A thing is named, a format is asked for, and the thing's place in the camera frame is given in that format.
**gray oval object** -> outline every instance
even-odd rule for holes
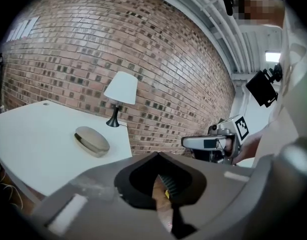
[[[75,130],[74,136],[84,147],[92,151],[92,155],[95,157],[105,155],[110,149],[110,145],[105,137],[88,126],[78,127]]]

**ceiling light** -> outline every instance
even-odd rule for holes
[[[279,62],[280,52],[266,52],[265,61],[266,62]]]

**black lamp base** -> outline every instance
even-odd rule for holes
[[[118,120],[117,120],[118,111],[119,111],[119,105],[117,105],[114,108],[114,111],[113,111],[113,114],[112,114],[111,118],[106,122],[107,126],[118,127],[120,125],[118,123]]]

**robotic arm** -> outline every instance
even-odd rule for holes
[[[181,145],[191,150],[193,158],[212,163],[231,164],[249,135],[245,119],[233,116],[209,127],[208,135],[183,137]],[[232,149],[225,150],[226,140],[231,139]]]

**person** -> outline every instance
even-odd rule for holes
[[[224,3],[227,14],[237,15],[244,23],[282,29],[279,59],[282,80],[277,102],[268,125],[246,139],[232,162],[237,164],[255,157],[254,167],[260,157],[277,155],[284,145],[307,137],[307,29],[283,0],[224,0]],[[231,145],[227,141],[225,149],[230,150]]]

